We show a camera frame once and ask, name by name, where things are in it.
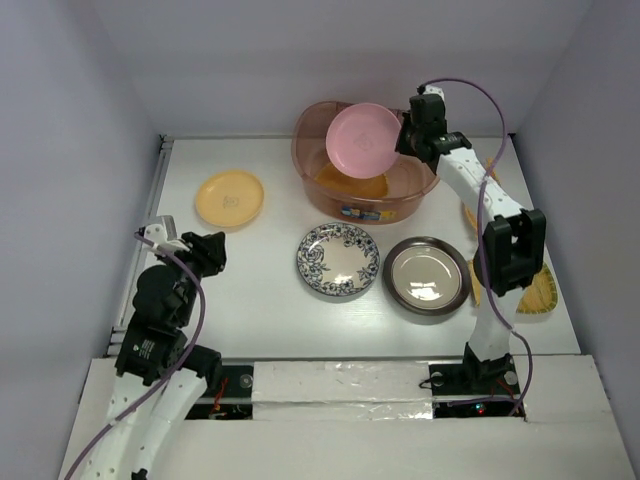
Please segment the blue floral ceramic plate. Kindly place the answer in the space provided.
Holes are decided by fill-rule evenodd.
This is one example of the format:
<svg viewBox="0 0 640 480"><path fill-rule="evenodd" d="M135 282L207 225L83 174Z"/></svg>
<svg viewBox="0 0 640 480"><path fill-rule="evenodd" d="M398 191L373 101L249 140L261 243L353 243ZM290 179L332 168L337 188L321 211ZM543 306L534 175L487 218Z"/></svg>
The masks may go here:
<svg viewBox="0 0 640 480"><path fill-rule="evenodd" d="M296 251L297 271L315 292L349 297L368 289L381 266L376 242L362 228L330 222L310 230Z"/></svg>

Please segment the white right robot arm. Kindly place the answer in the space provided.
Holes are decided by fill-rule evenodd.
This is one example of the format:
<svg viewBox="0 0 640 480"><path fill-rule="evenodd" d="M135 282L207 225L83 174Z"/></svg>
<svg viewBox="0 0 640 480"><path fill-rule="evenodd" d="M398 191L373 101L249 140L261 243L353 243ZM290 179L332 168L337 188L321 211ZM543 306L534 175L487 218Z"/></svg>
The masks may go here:
<svg viewBox="0 0 640 480"><path fill-rule="evenodd" d="M479 161L470 141L450 132L444 94L421 87L409 100L396 151L417 158L463 204L476 209L474 270L484 288L480 310L460 368L462 384L482 392L509 363L513 316L544 263L546 217L512 199Z"/></svg>

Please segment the dark rimmed beige plate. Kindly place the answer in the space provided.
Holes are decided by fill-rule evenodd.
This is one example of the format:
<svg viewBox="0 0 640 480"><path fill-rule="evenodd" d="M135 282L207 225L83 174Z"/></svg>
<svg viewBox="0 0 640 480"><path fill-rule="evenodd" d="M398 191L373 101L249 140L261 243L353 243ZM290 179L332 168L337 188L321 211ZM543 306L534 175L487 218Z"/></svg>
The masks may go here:
<svg viewBox="0 0 640 480"><path fill-rule="evenodd" d="M468 299L472 281L462 254L428 236L404 239L385 257L382 279L390 297L423 317L448 317Z"/></svg>

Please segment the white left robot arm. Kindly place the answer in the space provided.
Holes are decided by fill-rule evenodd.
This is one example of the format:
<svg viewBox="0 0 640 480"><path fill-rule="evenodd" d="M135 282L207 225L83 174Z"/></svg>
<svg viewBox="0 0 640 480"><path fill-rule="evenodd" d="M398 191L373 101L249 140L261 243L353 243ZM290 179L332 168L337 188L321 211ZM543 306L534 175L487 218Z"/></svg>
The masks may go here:
<svg viewBox="0 0 640 480"><path fill-rule="evenodd" d="M68 468L68 479L151 479L190 409L221 383L221 355L186 336L203 328L201 282L226 266L226 236L176 235L162 223L136 239L158 259L138 277L133 315L115 361L105 424Z"/></svg>

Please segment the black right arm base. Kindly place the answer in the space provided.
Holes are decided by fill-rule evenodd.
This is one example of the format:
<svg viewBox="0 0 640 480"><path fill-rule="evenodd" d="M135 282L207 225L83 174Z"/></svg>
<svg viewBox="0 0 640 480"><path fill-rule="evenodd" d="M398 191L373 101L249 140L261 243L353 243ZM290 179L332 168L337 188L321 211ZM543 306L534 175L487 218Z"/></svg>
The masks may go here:
<svg viewBox="0 0 640 480"><path fill-rule="evenodd" d="M436 363L418 386L436 397L436 413L444 416L525 417L514 360L507 353L480 360L466 344L459 363Z"/></svg>

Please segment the triangular woven bamboo plate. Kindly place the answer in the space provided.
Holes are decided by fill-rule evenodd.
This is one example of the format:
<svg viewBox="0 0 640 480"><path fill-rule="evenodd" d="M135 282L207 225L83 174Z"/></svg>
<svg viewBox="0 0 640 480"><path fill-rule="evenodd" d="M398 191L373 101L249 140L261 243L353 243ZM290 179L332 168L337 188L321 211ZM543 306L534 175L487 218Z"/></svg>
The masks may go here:
<svg viewBox="0 0 640 480"><path fill-rule="evenodd" d="M353 178L340 172L331 163L327 163L316 174L314 180L323 187L355 197L378 199L388 194L385 175L368 179Z"/></svg>

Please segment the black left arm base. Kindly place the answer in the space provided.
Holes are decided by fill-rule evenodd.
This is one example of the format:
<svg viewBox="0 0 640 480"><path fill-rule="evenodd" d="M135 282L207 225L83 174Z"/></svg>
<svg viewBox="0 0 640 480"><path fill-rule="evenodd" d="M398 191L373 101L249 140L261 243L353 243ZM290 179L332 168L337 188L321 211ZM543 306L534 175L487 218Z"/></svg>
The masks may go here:
<svg viewBox="0 0 640 480"><path fill-rule="evenodd" d="M252 364L223 365L218 384L189 410L187 420L250 420L253 417Z"/></svg>

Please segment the round pink plastic plate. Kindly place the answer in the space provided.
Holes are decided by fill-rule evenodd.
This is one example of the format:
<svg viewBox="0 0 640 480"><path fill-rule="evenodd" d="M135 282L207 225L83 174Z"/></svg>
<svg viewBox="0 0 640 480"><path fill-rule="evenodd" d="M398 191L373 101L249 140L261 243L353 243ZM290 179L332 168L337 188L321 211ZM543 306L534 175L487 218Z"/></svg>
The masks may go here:
<svg viewBox="0 0 640 480"><path fill-rule="evenodd" d="M386 173L398 160L400 120L373 103L348 106L332 120L325 147L330 162L342 174L369 179Z"/></svg>

